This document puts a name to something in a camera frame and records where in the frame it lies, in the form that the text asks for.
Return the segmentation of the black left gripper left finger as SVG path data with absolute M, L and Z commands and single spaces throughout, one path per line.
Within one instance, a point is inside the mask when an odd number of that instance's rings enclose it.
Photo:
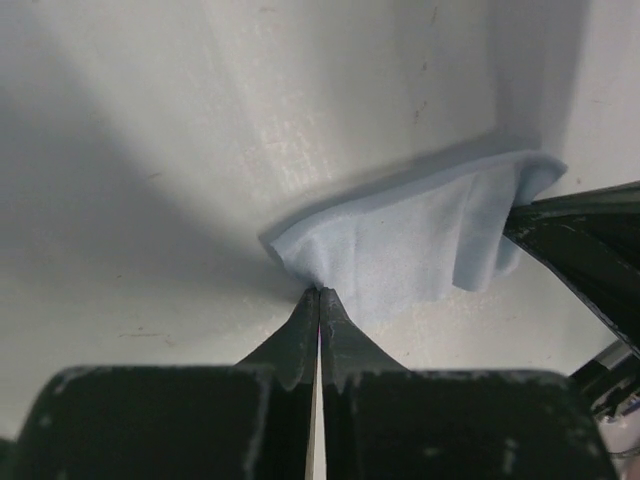
M 79 366 L 37 397 L 18 479 L 302 479 L 320 294 L 234 365 Z

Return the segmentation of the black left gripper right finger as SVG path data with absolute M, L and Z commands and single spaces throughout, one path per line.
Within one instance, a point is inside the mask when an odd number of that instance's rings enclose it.
M 409 370 L 319 295 L 331 479 L 613 479 L 588 407 L 536 370 Z

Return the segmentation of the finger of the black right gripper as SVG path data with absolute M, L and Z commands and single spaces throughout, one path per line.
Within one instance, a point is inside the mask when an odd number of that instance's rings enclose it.
M 511 209 L 504 235 L 552 271 L 620 340 L 639 343 L 639 184 Z

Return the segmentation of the light blue cleaning cloth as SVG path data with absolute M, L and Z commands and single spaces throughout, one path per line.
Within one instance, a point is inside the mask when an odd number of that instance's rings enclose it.
M 334 290 L 357 325 L 381 323 L 511 273 L 520 250 L 504 234 L 510 211 L 566 171 L 539 151 L 475 158 L 339 201 L 268 245 L 290 275 Z

